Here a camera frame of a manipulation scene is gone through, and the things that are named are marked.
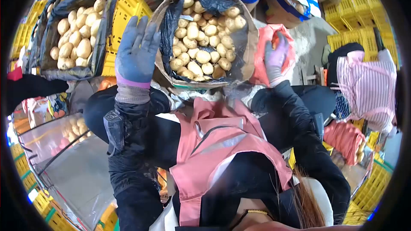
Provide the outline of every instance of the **potato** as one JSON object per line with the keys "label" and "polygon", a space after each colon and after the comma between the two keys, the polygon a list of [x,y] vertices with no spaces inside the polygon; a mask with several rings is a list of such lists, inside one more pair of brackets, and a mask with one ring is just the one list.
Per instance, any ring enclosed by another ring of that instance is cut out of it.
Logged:
{"label": "potato", "polygon": [[234,19],[235,28],[238,30],[244,28],[246,23],[247,21],[241,15],[237,15]]}
{"label": "potato", "polygon": [[78,31],[78,30],[79,30],[79,28],[77,27],[76,22],[75,22],[75,21],[72,22],[72,23],[70,24],[70,31],[71,31],[71,32],[75,32],[75,31]]}
{"label": "potato", "polygon": [[178,27],[179,28],[187,27],[188,23],[189,23],[189,21],[186,20],[186,19],[182,19],[182,18],[178,19]]}
{"label": "potato", "polygon": [[204,50],[200,50],[197,52],[196,60],[201,64],[206,64],[211,60],[211,55]]}
{"label": "potato", "polygon": [[181,52],[187,52],[188,51],[188,48],[181,41],[177,42],[177,47],[179,47],[181,49]]}
{"label": "potato", "polygon": [[210,46],[216,47],[220,43],[220,38],[216,35],[210,37]]}
{"label": "potato", "polygon": [[226,17],[225,16],[219,17],[218,20],[217,20],[217,23],[221,27],[225,27],[226,26]]}
{"label": "potato", "polygon": [[96,44],[96,37],[91,36],[90,37],[90,45],[92,48],[94,48],[94,45]]}
{"label": "potato", "polygon": [[191,39],[188,39],[188,36],[185,36],[183,39],[182,39],[182,41],[183,41],[183,43],[186,45],[186,47],[188,48],[188,49],[194,49],[194,48],[196,48],[197,47],[197,40],[191,40]]}
{"label": "potato", "polygon": [[211,52],[210,55],[211,55],[211,62],[214,64],[217,63],[218,60],[220,59],[220,54],[216,51]]}
{"label": "potato", "polygon": [[189,40],[194,40],[198,36],[198,28],[197,26],[190,25],[187,28],[187,37]]}
{"label": "potato", "polygon": [[208,13],[208,12],[203,13],[203,18],[206,19],[206,20],[209,20],[213,16],[214,15],[212,13]]}
{"label": "potato", "polygon": [[220,60],[218,60],[218,65],[223,70],[230,70],[231,69],[231,63],[226,58],[220,58]]}
{"label": "potato", "polygon": [[87,59],[91,53],[91,44],[90,40],[84,38],[80,41],[79,46],[77,47],[77,55],[81,58]]}
{"label": "potato", "polygon": [[70,23],[67,18],[60,20],[57,25],[57,31],[60,35],[63,35],[64,33],[66,33],[69,30],[69,28],[70,28]]}
{"label": "potato", "polygon": [[203,8],[199,1],[194,3],[194,12],[196,13],[204,13],[206,10]]}
{"label": "potato", "polygon": [[185,8],[182,10],[182,15],[190,15],[193,12],[193,8]]}
{"label": "potato", "polygon": [[232,18],[226,18],[226,28],[229,29],[229,31],[234,32],[236,30],[235,28],[235,21]]}
{"label": "potato", "polygon": [[226,10],[226,15],[230,18],[235,18],[237,15],[239,15],[239,13],[240,13],[240,10],[236,6],[232,6]]}
{"label": "potato", "polygon": [[200,49],[198,49],[198,48],[189,49],[188,50],[188,55],[190,56],[190,58],[195,59],[196,55],[199,51],[200,51]]}
{"label": "potato", "polygon": [[191,13],[190,16],[193,18],[193,22],[198,22],[201,19],[201,14]]}
{"label": "potato", "polygon": [[181,54],[181,49],[177,46],[173,46],[173,56],[178,57]]}
{"label": "potato", "polygon": [[82,15],[84,13],[85,7],[80,7],[77,10],[77,18],[79,18],[80,15]]}
{"label": "potato", "polygon": [[215,35],[216,33],[217,33],[217,27],[215,26],[215,25],[209,25],[206,29],[205,29],[205,31],[204,31],[204,33],[205,33],[205,35],[206,36],[213,36],[213,35]]}
{"label": "potato", "polygon": [[71,51],[70,59],[75,60],[75,59],[77,59],[77,58],[78,58],[78,56],[77,56],[77,48],[74,47],[73,50]]}
{"label": "potato", "polygon": [[192,80],[194,78],[194,73],[191,70],[185,70],[180,74],[180,76],[187,77]]}
{"label": "potato", "polygon": [[187,69],[193,72],[194,78],[195,77],[202,77],[204,76],[203,70],[201,67],[194,61],[191,61],[187,64]]}
{"label": "potato", "polygon": [[90,26],[84,25],[79,29],[79,32],[83,38],[89,38],[91,36],[91,28]]}
{"label": "potato", "polygon": [[208,20],[208,23],[211,24],[211,25],[217,26],[217,25],[218,25],[217,17],[212,17],[212,18],[210,18],[210,19]]}
{"label": "potato", "polygon": [[177,28],[176,31],[174,32],[174,35],[179,38],[182,39],[187,35],[187,29],[185,28]]}
{"label": "potato", "polygon": [[182,61],[182,66],[186,66],[190,62],[190,55],[187,53],[181,53],[177,58]]}
{"label": "potato", "polygon": [[69,38],[69,42],[72,43],[75,47],[79,45],[81,41],[81,33],[79,31],[73,32]]}
{"label": "potato", "polygon": [[58,47],[53,47],[50,50],[50,56],[53,60],[57,60],[58,59],[58,55],[59,55],[59,48]]}
{"label": "potato", "polygon": [[194,81],[204,81],[206,79],[204,77],[195,77],[193,80]]}
{"label": "potato", "polygon": [[204,18],[201,18],[197,22],[198,26],[204,26],[207,24],[207,21]]}
{"label": "potato", "polygon": [[222,43],[220,43],[217,45],[217,52],[221,57],[226,57],[227,48]]}
{"label": "potato", "polygon": [[73,22],[75,22],[77,19],[77,13],[73,10],[69,13],[69,17],[67,18],[67,20],[69,21],[70,24],[72,24]]}
{"label": "potato", "polygon": [[89,7],[86,10],[84,10],[83,14],[89,15],[90,13],[95,13],[94,7]]}
{"label": "potato", "polygon": [[180,67],[182,67],[182,60],[178,58],[171,60],[170,67],[174,71],[178,70]]}
{"label": "potato", "polygon": [[221,39],[221,43],[227,48],[227,49],[232,49],[233,48],[233,39],[230,36],[224,36]]}
{"label": "potato", "polygon": [[177,42],[178,42],[178,41],[179,41],[178,38],[177,38],[176,36],[174,36],[174,38],[173,38],[173,46],[177,45]]}
{"label": "potato", "polygon": [[198,44],[199,44],[200,46],[202,46],[202,47],[206,47],[206,46],[208,46],[208,43],[209,43],[209,42],[210,42],[210,38],[207,37],[207,36],[205,36],[205,37],[204,37],[204,40],[199,41]]}
{"label": "potato", "polygon": [[54,4],[50,4],[49,7],[47,8],[47,12],[48,12],[48,13],[51,12],[51,10],[53,9],[53,7],[54,7]]}
{"label": "potato", "polygon": [[91,25],[90,28],[90,34],[91,36],[96,37],[97,36],[97,32],[99,31],[100,28],[100,23],[101,23],[101,19],[97,19],[94,21],[94,23]]}
{"label": "potato", "polygon": [[197,41],[203,41],[205,39],[206,39],[206,36],[205,36],[204,32],[198,31],[198,36],[197,36],[196,40]]}
{"label": "potato", "polygon": [[184,0],[182,3],[182,7],[188,8],[191,7],[194,4],[194,0]]}
{"label": "potato", "polygon": [[67,42],[63,46],[61,46],[59,52],[58,52],[58,57],[60,58],[69,58],[71,51],[73,50],[74,46],[72,43]]}
{"label": "potato", "polygon": [[232,61],[234,61],[234,59],[235,59],[235,53],[234,53],[234,50],[227,50],[227,52],[226,52],[226,58],[227,58],[227,60],[229,61],[229,62],[232,62]]}
{"label": "potato", "polygon": [[106,0],[96,0],[94,2],[94,11],[100,12],[104,10],[104,7],[106,6]]}
{"label": "potato", "polygon": [[82,14],[82,15],[77,17],[76,25],[77,25],[78,28],[81,28],[85,25],[85,21],[87,19],[87,16],[88,15]]}
{"label": "potato", "polygon": [[226,71],[221,69],[220,65],[214,66],[213,79],[218,80],[221,77],[227,77]]}
{"label": "potato", "polygon": [[211,63],[206,63],[201,66],[201,70],[204,74],[212,74],[214,72],[214,67]]}
{"label": "potato", "polygon": [[81,58],[81,57],[77,58],[77,59],[76,59],[76,66],[87,67],[87,66],[88,66],[88,61],[87,61],[87,59],[84,59],[84,58]]}
{"label": "potato", "polygon": [[178,68],[178,70],[176,71],[177,75],[181,75],[183,71],[188,70],[186,67],[181,66],[180,68]]}

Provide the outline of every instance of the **purple work glove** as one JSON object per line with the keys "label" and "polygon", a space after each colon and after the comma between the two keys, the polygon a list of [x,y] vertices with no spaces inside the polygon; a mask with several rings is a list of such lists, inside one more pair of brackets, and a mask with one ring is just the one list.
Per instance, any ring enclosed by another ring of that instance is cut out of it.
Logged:
{"label": "purple work glove", "polygon": [[275,87],[285,80],[281,74],[281,68],[288,54],[288,40],[281,32],[277,31],[277,36],[280,39],[277,48],[274,50],[271,41],[265,44],[265,71],[267,72],[270,88]]}
{"label": "purple work glove", "polygon": [[154,23],[144,32],[147,16],[143,16],[138,25],[137,22],[138,17],[133,16],[127,23],[118,47],[115,70],[118,85],[116,100],[139,105],[150,100],[150,82],[161,34],[155,32]]}

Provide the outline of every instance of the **pink striped shirt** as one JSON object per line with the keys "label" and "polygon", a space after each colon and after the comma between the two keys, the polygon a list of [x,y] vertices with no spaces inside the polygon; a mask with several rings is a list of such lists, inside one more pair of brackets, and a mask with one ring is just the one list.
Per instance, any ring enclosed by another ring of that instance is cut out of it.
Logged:
{"label": "pink striped shirt", "polygon": [[363,51],[352,51],[337,60],[339,88],[348,101],[348,119],[368,121],[374,131],[389,133],[395,115],[397,68],[388,49],[378,53],[378,60],[365,62]]}

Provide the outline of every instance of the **pink vest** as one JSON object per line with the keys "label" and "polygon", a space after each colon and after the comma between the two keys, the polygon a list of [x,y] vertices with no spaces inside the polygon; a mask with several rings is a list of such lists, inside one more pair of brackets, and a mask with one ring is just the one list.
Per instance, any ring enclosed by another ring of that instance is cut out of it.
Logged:
{"label": "pink vest", "polygon": [[170,173],[180,192],[180,226],[199,226],[201,197],[237,153],[265,154],[278,172],[282,189],[290,188],[291,169],[280,152],[265,141],[260,123],[241,102],[236,101],[234,109],[229,110],[223,103],[196,98],[191,118],[180,113],[176,116],[181,123],[181,139],[177,165]]}

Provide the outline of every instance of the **red bag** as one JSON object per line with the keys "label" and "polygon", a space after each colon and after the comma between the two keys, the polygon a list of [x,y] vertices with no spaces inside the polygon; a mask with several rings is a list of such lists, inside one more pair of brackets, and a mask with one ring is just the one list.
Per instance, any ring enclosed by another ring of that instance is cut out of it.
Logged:
{"label": "red bag", "polygon": [[254,54],[254,74],[249,80],[253,84],[270,86],[265,71],[264,51],[265,43],[267,41],[271,41],[275,46],[278,45],[279,39],[277,35],[275,35],[276,31],[281,32],[287,38],[289,43],[288,55],[282,66],[281,73],[285,75],[289,70],[293,69],[295,65],[294,39],[291,37],[285,26],[283,24],[269,24],[264,28],[260,28],[260,38],[257,44],[257,51]]}

